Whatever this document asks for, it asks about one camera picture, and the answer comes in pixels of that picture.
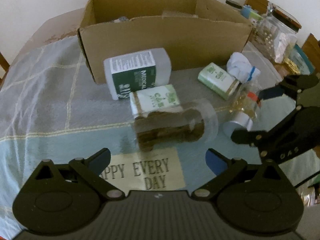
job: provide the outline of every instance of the ribbed black surface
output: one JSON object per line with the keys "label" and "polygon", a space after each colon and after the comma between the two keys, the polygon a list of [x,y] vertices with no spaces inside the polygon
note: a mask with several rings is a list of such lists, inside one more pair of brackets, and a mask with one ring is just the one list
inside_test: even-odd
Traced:
{"label": "ribbed black surface", "polygon": [[210,203],[194,201],[185,191],[132,191],[125,200],[109,202],[88,226],[57,237],[27,231],[15,240],[299,240],[295,233],[256,237],[238,232],[216,214]]}

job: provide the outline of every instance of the plastic bag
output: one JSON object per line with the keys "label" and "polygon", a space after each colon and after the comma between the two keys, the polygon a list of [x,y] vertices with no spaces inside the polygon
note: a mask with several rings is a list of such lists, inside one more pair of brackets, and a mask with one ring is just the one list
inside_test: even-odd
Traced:
{"label": "plastic bag", "polygon": [[234,52],[227,63],[227,71],[241,83],[256,79],[260,75],[260,70],[253,67],[249,60],[239,52]]}

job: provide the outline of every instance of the green and white box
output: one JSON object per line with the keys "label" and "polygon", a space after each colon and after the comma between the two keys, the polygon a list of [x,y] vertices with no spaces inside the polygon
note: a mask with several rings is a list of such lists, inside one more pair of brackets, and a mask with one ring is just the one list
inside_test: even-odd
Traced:
{"label": "green and white box", "polygon": [[227,100],[236,90],[239,81],[215,63],[210,63],[198,75],[198,80]]}
{"label": "green and white box", "polygon": [[163,48],[149,49],[106,59],[104,72],[113,100],[130,92],[167,85],[171,62]]}
{"label": "green and white box", "polygon": [[130,93],[130,104],[134,118],[147,117],[148,113],[180,112],[180,101],[172,85],[155,87]]}

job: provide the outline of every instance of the wooden chair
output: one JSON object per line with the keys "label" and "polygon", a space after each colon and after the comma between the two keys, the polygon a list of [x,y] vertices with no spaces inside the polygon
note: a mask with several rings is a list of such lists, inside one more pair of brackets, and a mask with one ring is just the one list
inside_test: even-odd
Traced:
{"label": "wooden chair", "polygon": [[318,40],[310,33],[302,46],[303,52],[307,55],[317,72],[320,72],[320,45]]}
{"label": "wooden chair", "polygon": [[252,9],[257,10],[259,14],[267,12],[268,0],[245,0],[244,5],[250,5]]}

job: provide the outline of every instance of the blue tape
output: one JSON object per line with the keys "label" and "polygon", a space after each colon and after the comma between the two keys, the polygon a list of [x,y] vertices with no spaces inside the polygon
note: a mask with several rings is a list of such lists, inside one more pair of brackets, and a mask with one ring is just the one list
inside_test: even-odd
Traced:
{"label": "blue tape", "polygon": [[254,73],[255,70],[256,70],[256,67],[252,67],[252,70],[251,70],[251,72],[250,72],[248,81],[250,81],[250,80],[252,79],[252,75],[253,75],[253,73]]}

